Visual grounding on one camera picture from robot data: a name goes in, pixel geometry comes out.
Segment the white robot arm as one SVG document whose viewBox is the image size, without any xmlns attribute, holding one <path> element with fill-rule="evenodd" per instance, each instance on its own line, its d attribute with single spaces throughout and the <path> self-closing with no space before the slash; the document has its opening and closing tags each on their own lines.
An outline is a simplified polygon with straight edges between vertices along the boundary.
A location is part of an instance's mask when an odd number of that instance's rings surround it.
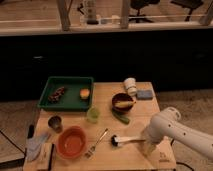
<svg viewBox="0 0 213 171">
<path fill-rule="evenodd" d="M 213 160 L 213 135 L 187 127 L 179 123 L 180 119 L 181 114 L 174 107 L 154 114 L 142 132 L 145 139 L 142 143 L 143 154 L 150 155 L 167 136 Z"/>
</svg>

